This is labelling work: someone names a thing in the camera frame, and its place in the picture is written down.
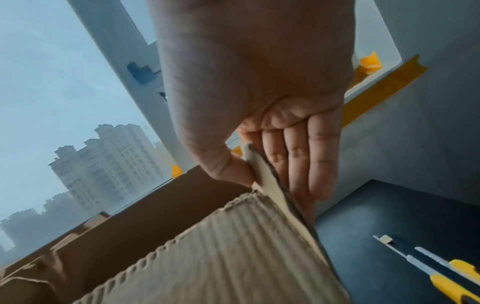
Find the sky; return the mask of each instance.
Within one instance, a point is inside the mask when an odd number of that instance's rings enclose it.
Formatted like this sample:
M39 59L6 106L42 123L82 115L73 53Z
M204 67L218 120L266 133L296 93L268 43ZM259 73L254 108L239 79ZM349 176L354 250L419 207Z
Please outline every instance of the sky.
M0 0L0 80L0 219L65 192L54 151L82 148L97 125L158 141L67 0Z

